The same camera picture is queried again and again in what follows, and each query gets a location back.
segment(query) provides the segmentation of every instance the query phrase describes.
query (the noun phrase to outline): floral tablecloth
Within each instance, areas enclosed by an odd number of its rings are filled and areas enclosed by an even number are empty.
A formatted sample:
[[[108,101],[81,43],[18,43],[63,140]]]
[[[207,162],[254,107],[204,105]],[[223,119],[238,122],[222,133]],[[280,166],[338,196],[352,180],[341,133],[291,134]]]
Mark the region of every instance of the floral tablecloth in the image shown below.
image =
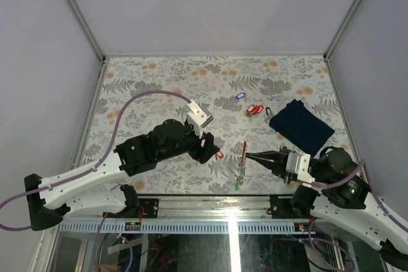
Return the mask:
[[[214,116],[205,129],[215,136],[224,159],[213,157],[206,164],[187,154],[157,165],[157,168],[98,189],[130,183],[138,192],[166,194],[287,194],[296,185],[284,185],[254,161],[246,163],[244,184],[234,188],[243,142],[248,152],[278,150],[281,144],[299,151],[265,123],[266,113],[248,118],[250,104],[269,106],[273,113],[293,99],[333,129],[326,145],[351,151],[328,70],[321,56],[259,57],[112,57],[109,60],[96,106],[83,164],[98,159],[108,146],[122,105],[144,90],[163,89],[182,93],[204,105]],[[237,100],[241,92],[246,97]],[[115,145],[145,134],[168,118],[186,119],[188,107],[177,97],[150,95],[131,104],[119,126]]]

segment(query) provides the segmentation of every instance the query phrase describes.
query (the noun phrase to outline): white wall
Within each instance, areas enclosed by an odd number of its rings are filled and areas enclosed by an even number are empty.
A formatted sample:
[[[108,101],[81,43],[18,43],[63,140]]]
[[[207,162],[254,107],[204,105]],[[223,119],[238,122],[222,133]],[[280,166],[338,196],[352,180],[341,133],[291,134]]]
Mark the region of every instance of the white wall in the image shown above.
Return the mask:
[[[353,0],[77,0],[106,54],[323,53]]]
[[[363,0],[331,64],[375,186],[408,220],[407,0]]]
[[[68,169],[98,61],[64,0],[0,0],[0,201]],[[25,199],[0,212],[29,225]],[[40,233],[0,230],[1,271],[27,271]]]

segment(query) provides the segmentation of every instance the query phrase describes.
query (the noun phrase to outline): dark blue cloth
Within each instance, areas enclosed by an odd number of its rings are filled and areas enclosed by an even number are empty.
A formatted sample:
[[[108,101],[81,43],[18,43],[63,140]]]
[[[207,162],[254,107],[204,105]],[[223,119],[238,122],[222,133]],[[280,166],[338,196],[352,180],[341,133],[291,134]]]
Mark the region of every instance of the dark blue cloth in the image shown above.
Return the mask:
[[[293,100],[269,121],[269,126],[305,153],[315,156],[334,130]]]

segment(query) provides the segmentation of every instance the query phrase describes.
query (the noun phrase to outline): keychain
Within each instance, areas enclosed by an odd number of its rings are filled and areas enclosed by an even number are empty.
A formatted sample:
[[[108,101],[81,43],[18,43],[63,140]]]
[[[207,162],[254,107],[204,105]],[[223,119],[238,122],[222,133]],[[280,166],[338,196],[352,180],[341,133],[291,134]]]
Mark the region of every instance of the keychain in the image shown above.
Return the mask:
[[[263,110],[263,105],[253,105],[251,104],[247,108],[247,117],[252,117],[253,115],[257,115],[261,113]]]
[[[273,113],[269,106],[265,108],[265,111],[266,111],[265,122],[269,124],[269,120],[271,120],[271,118],[273,117]]]

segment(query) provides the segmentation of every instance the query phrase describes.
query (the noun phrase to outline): cable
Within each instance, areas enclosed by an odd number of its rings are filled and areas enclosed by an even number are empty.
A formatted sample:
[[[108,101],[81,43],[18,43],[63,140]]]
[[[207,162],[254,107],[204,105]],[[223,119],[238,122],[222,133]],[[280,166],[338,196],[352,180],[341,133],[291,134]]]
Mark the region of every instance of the cable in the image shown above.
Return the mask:
[[[153,264],[154,260],[156,259],[157,255],[159,255],[159,253],[160,253],[160,249],[157,250],[155,256],[153,257],[152,261],[151,261],[150,264],[149,264],[149,267]]]
[[[98,241],[99,241],[99,236],[100,236],[100,232],[102,230],[102,226],[103,223],[105,222],[106,218],[108,217],[108,213],[105,213],[103,215],[102,221],[101,223],[99,223],[98,225],[98,229],[96,230],[96,235],[95,235],[95,240],[94,240],[94,245],[92,247],[92,258],[94,261],[94,267],[95,267],[95,271],[100,272],[100,268],[98,266],[98,260],[96,258],[96,249],[97,249],[97,245],[98,245]],[[129,249],[130,249],[130,260],[129,260],[129,264],[127,265],[127,268],[125,270],[125,272],[129,272],[130,267],[132,265],[133,262],[133,246],[132,244],[130,244],[129,240],[127,240],[125,237],[123,237],[121,234],[119,234],[118,238],[121,238],[123,241],[125,241],[128,245],[129,245]]]
[[[332,271],[333,271],[332,269],[325,269],[325,268],[319,267],[317,264],[315,264],[314,262],[312,262],[312,260],[311,260],[310,258],[307,258],[307,262],[308,262],[309,264],[311,264],[312,266],[314,266],[315,268],[321,270],[321,271],[325,271],[325,272],[332,272]]]
[[[140,229],[142,229],[142,218],[143,218],[143,215],[145,214],[145,208],[144,207],[140,207],[139,208],[139,226],[140,226]]]
[[[62,184],[68,183],[68,182],[72,182],[73,180],[79,179],[84,177],[85,175],[88,175],[89,173],[92,173],[94,171],[97,170],[97,168],[102,165],[102,163],[106,160],[106,158],[108,157],[110,151],[112,150],[113,144],[115,142],[115,138],[116,138],[116,134],[117,134],[117,130],[119,128],[119,123],[120,123],[120,119],[123,116],[123,113],[125,112],[126,108],[136,99],[146,96],[146,95],[150,95],[150,94],[166,94],[166,95],[172,95],[172,96],[176,96],[179,97],[183,100],[185,100],[187,103],[191,103],[191,100],[189,98],[187,98],[186,96],[183,96],[182,94],[178,94],[176,92],[169,92],[167,90],[146,90],[145,92],[141,92],[135,96],[133,96],[131,99],[129,99],[122,107],[122,109],[120,110],[118,116],[117,116],[117,120],[116,120],[116,124],[115,124],[115,128],[113,129],[113,133],[112,133],[112,138],[110,139],[108,148],[106,149],[105,154],[102,156],[102,158],[95,164],[95,166],[91,169],[88,169],[87,171],[84,171],[83,173],[80,173],[78,175],[72,176],[71,178],[66,178],[64,180],[61,180],[59,182],[53,183],[50,185],[50,189],[60,186]],[[44,186],[38,189],[34,189],[34,190],[30,190],[27,192],[22,192],[21,194],[17,194],[15,196],[9,197],[7,200],[3,201],[0,204],[0,210],[5,207],[8,203],[20,199],[21,197],[26,197],[29,196],[31,194],[35,194],[37,192],[41,192],[44,190],[47,190],[48,186]],[[0,229],[4,229],[5,231],[11,231],[11,232],[16,232],[16,231],[26,231],[28,229],[30,229],[31,226],[25,226],[25,227],[8,227],[3,225],[2,223],[0,223]]]
[[[230,255],[230,253],[207,253],[207,254],[193,254],[193,255],[187,255],[187,256],[182,256],[182,257],[177,257],[177,258],[173,258],[170,259],[168,262],[166,262],[165,264],[163,264],[159,269],[157,269],[158,271],[162,270],[165,266],[175,262],[175,261],[179,261],[181,259],[186,259],[186,258],[192,258],[192,257],[201,257],[201,256],[226,256],[226,255]],[[253,254],[243,254],[241,255],[241,257],[243,256],[260,256],[260,255],[275,255],[273,253],[253,253]]]
[[[399,226],[399,228],[401,228],[406,233],[408,233],[408,227],[404,226],[393,215],[391,215],[390,212],[385,207],[385,205],[383,204],[383,202],[381,201],[381,199],[379,198],[377,192],[374,189],[374,184],[372,183],[371,177],[370,177],[370,175],[368,173],[367,163],[365,163],[365,168],[366,168],[365,176],[367,177],[368,185],[371,188],[371,193],[372,193],[372,195],[374,197],[374,200],[377,202],[378,206],[380,206],[381,210],[388,216],[388,218],[390,218],[397,226]]]
[[[319,259],[320,259],[321,261],[323,261],[325,264],[327,264],[329,267],[331,267],[331,269],[333,269],[333,270],[335,270],[335,271],[338,271],[338,272],[354,272],[354,271],[356,270],[356,264],[354,263],[353,257],[350,255],[349,252],[347,252],[347,251],[344,250],[340,245],[338,245],[338,244],[336,244],[336,243],[334,243],[334,242],[331,242],[331,241],[328,241],[328,240],[325,240],[325,239],[321,239],[321,238],[313,238],[313,237],[312,237],[312,228],[313,228],[314,223],[315,223],[317,220],[319,220],[319,219],[318,219],[318,218],[315,218],[315,219],[312,221],[312,223],[310,223],[310,226],[309,226],[309,241],[310,241],[310,245],[311,245],[313,251],[315,251],[315,253],[316,253],[316,255],[319,257]],[[341,250],[348,258],[351,259],[351,264],[353,265],[352,268],[351,268],[350,270],[341,270],[341,269],[339,269],[339,268],[336,268],[335,266],[332,266],[329,262],[326,261],[326,259],[325,259],[325,258],[321,255],[321,253],[317,250],[316,246],[314,245],[314,241],[321,241],[321,242],[324,242],[324,243],[328,243],[329,245],[332,245],[332,246],[338,248],[339,250]]]
[[[329,189],[329,188],[335,188],[335,187],[341,186],[347,183],[352,178],[354,178],[357,172],[364,166],[364,164],[365,164],[365,159],[362,159],[361,162],[357,165],[357,167],[349,175],[347,175],[345,178],[343,178],[342,180],[338,182],[331,183],[331,184],[325,184],[321,182],[312,182],[311,185],[313,187],[323,188],[323,189]]]

